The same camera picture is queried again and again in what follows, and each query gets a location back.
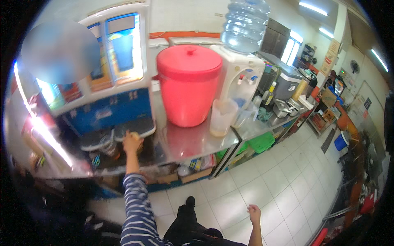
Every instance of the blue bucket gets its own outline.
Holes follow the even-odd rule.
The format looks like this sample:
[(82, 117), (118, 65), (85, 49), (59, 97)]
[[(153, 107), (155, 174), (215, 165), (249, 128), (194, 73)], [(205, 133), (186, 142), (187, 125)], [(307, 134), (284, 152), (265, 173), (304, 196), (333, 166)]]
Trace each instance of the blue bucket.
[(347, 132), (341, 131), (341, 134), (334, 141), (335, 147), (338, 151), (349, 145), (349, 135)]

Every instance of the black shoe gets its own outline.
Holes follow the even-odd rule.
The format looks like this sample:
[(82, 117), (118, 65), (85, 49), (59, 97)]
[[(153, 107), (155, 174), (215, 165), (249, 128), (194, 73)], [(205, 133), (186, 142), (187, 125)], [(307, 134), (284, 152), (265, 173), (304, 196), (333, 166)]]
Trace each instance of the black shoe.
[(196, 205), (196, 200), (194, 199), (194, 196), (189, 196), (186, 199), (186, 205), (189, 207), (194, 207)]

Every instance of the green plastic basket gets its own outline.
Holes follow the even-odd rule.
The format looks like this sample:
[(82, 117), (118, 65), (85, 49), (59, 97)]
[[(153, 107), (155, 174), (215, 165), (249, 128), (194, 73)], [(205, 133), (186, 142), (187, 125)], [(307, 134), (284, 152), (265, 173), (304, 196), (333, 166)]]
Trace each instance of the green plastic basket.
[(255, 137), (249, 141), (246, 141), (248, 145), (255, 150), (257, 154), (266, 151), (275, 143), (275, 138), (272, 136), (271, 132), (266, 132), (261, 136)]
[[(237, 153), (237, 155), (239, 155), (239, 154), (241, 154), (242, 152), (244, 152), (246, 149), (247, 149), (247, 143), (244, 143), (243, 145), (242, 145), (242, 147), (240, 148), (240, 150), (238, 151), (238, 153)], [(227, 151), (228, 149), (224, 149), (224, 150), (221, 150), (221, 151), (219, 151), (219, 152), (216, 152), (216, 155), (221, 159), (221, 158), (223, 158), (223, 156), (226, 154), (226, 151)]]

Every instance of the wall fan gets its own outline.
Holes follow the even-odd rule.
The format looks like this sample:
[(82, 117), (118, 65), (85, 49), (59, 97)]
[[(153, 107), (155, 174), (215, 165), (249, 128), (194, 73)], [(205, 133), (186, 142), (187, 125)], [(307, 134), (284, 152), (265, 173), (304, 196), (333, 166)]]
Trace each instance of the wall fan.
[(358, 74), (360, 72), (360, 66), (355, 60), (350, 61), (350, 67), (354, 74)]

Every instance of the water bottle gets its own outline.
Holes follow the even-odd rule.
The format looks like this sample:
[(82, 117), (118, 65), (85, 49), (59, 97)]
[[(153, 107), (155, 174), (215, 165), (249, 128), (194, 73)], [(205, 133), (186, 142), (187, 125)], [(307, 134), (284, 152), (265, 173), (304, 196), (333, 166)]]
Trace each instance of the water bottle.
[(256, 52), (264, 37), (269, 5), (264, 0), (231, 0), (228, 9), (221, 41), (238, 53)]

